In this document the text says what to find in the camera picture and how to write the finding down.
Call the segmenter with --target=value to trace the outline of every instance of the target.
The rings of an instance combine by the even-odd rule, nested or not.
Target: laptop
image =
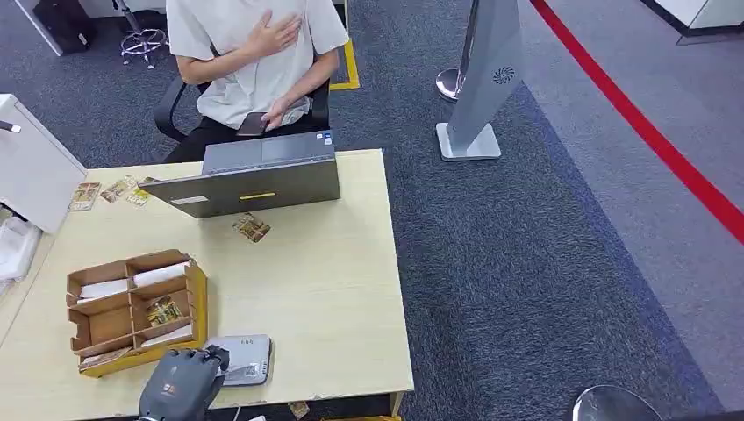
[[[139,187],[195,218],[341,196],[331,131],[209,145],[201,175]]]

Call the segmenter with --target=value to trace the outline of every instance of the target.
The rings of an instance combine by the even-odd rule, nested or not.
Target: person
[[[200,125],[166,162],[202,161],[208,145],[235,141],[251,112],[267,113],[269,135],[302,131],[307,95],[348,42],[332,0],[167,0],[166,13],[183,81],[211,83],[197,100]]]

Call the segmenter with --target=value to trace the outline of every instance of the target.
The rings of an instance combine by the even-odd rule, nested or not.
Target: hand
[[[271,105],[271,109],[261,117],[261,121],[268,121],[268,125],[266,126],[267,132],[282,124],[284,113],[287,112],[290,105],[290,102],[283,97],[274,101],[274,104]]]
[[[254,26],[248,36],[246,48],[251,48],[260,57],[268,57],[284,50],[297,42],[302,19],[297,15],[289,15],[276,25],[268,26],[271,20],[271,10],[263,12],[261,20]]]

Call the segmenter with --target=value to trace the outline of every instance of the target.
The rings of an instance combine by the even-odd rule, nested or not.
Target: white t-shirt
[[[312,66],[314,52],[327,53],[348,42],[332,0],[168,0],[170,52],[199,60],[214,58],[210,45],[227,54],[245,45],[264,11],[271,9],[269,26],[290,14],[302,18],[297,43],[263,57],[225,78],[213,81],[197,101],[199,112],[238,129],[250,112],[266,112]],[[305,98],[293,109],[307,112]],[[292,113],[294,120],[302,112]],[[284,119],[283,124],[293,123]]]

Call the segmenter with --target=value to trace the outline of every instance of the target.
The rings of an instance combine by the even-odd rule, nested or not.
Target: black pants
[[[297,122],[291,125],[283,125],[275,128],[271,132],[266,132],[265,138],[275,136],[286,136],[288,134],[315,132],[323,130],[313,124],[310,115],[305,114]],[[218,123],[211,118],[204,117],[199,126],[189,133],[189,136],[175,147],[173,152],[165,159],[165,163],[175,162],[199,162],[204,161],[204,153],[208,145],[217,145],[218,143],[229,143],[243,140],[235,136],[237,131],[226,125]]]

